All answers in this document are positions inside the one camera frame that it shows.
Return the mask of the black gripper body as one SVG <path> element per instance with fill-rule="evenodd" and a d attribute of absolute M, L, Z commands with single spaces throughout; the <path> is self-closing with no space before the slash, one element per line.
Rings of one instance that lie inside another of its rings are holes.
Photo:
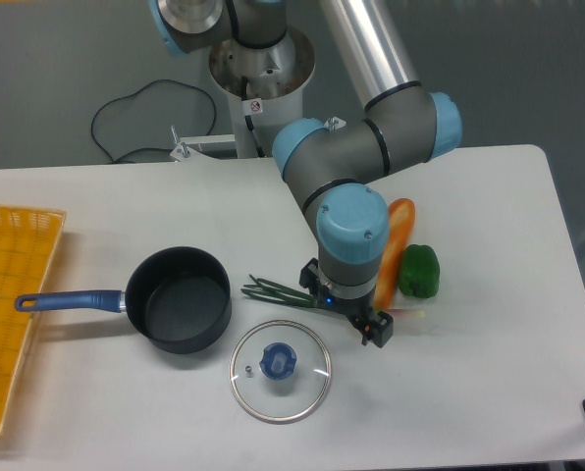
<path fill-rule="evenodd" d="M 320 309 L 346 316 L 355 328 L 365 328 L 376 320 L 372 307 L 377 277 L 356 286 L 339 285 L 329 279 L 311 259 L 300 271 L 299 284 L 306 288 Z"/>

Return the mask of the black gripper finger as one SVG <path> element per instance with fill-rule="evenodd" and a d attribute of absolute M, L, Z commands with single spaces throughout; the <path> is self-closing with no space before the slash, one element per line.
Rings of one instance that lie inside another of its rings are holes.
<path fill-rule="evenodd" d="M 373 339 L 373 332 L 371 326 L 372 321 L 373 314 L 364 314 L 361 316 L 353 317 L 352 325 L 360 332 L 362 345 L 366 345 Z"/>
<path fill-rule="evenodd" d="M 374 313 L 374 335 L 373 343 L 377 347 L 384 347 L 394 334 L 394 318 L 391 314 L 385 311 L 377 311 Z"/>

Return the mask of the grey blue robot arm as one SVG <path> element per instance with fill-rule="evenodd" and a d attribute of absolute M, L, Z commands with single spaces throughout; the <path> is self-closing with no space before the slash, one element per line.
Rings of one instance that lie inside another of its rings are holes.
<path fill-rule="evenodd" d="M 321 5 L 364 119 L 331 125 L 303 116 L 315 70 L 312 43 L 283 1 L 153 1 L 166 47 L 209 52 L 211 78 L 226 95 L 240 158 L 271 157 L 318 244 L 300 283 L 322 309 L 345 315 L 364 342 L 393 333 L 374 308 L 389 239 L 389 211 L 370 184 L 456 149 L 459 111 L 421 85 L 383 1 Z"/>

